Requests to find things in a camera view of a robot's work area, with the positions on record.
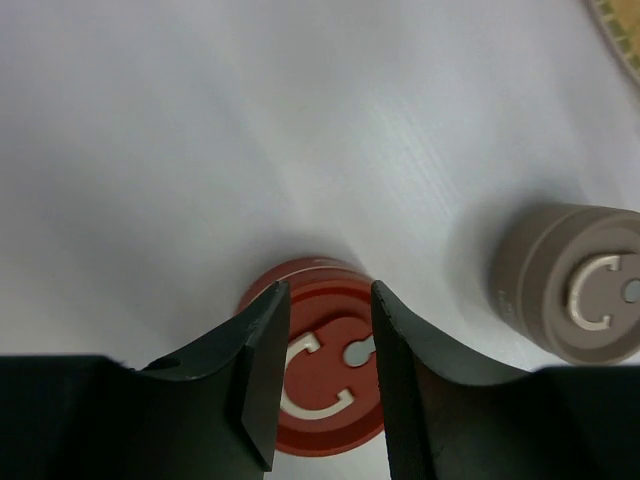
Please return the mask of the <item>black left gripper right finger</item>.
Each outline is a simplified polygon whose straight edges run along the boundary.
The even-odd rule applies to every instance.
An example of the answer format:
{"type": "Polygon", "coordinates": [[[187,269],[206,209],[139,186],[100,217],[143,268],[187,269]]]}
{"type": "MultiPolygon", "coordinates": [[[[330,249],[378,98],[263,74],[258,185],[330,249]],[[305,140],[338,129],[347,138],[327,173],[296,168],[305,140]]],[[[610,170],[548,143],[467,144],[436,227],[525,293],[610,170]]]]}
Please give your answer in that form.
{"type": "Polygon", "coordinates": [[[395,479],[635,479],[639,370],[489,358],[412,312],[384,283],[371,318],[395,479]]]}

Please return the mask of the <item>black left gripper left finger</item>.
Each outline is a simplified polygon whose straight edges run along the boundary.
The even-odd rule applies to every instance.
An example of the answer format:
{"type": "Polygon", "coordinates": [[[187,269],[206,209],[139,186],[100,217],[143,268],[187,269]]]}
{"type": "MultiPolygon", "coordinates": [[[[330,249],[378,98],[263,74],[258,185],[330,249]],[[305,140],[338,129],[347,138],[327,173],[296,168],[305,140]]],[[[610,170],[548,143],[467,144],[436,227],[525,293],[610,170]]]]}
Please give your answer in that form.
{"type": "Polygon", "coordinates": [[[100,355],[1,360],[5,479],[260,479],[273,465],[286,283],[136,370],[100,355]]]}

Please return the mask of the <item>red round lid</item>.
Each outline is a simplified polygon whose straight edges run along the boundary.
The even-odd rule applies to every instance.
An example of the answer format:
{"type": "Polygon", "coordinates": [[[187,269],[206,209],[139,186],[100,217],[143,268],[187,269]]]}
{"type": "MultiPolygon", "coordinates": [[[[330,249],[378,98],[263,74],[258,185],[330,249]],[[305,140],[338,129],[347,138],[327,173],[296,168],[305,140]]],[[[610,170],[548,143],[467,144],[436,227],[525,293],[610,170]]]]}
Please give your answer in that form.
{"type": "Polygon", "coordinates": [[[327,280],[292,292],[276,447],[302,457],[344,453],[383,430],[376,354],[351,366],[347,349],[372,338],[369,281],[327,280]]]}

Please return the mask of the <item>red steel container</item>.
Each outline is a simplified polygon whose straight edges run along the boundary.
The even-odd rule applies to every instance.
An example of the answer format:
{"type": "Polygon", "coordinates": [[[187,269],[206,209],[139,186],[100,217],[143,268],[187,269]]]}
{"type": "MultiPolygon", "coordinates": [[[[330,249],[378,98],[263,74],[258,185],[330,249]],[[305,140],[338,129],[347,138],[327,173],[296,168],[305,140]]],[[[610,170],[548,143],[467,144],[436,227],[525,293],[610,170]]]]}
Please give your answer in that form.
{"type": "Polygon", "coordinates": [[[326,256],[306,256],[280,263],[260,275],[243,293],[235,312],[240,313],[274,282],[289,281],[291,290],[320,281],[361,284],[369,292],[372,278],[355,265],[326,256]]]}

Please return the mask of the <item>beige steel container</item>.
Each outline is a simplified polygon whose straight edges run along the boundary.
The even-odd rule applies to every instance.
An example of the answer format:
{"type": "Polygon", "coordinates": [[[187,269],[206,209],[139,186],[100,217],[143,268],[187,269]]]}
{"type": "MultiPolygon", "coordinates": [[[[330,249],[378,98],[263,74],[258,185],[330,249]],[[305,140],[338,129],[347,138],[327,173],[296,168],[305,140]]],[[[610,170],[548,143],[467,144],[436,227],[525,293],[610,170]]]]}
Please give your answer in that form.
{"type": "Polygon", "coordinates": [[[527,336],[519,311],[519,290],[534,254],[558,225],[590,206],[538,203],[522,209],[508,225],[495,250],[488,272],[491,304],[513,330],[527,336]]]}

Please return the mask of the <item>beige round lid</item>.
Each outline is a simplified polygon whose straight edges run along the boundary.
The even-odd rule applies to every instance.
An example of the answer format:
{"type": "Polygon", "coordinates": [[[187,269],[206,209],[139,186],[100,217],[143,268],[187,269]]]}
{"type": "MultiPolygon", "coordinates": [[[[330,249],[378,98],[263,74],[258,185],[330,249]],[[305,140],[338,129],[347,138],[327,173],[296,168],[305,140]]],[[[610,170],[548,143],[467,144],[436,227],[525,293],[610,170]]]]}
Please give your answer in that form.
{"type": "Polygon", "coordinates": [[[639,302],[624,289],[639,279],[639,214],[590,208],[544,237],[522,283],[526,331],[573,364],[612,364],[639,350],[639,302]]]}

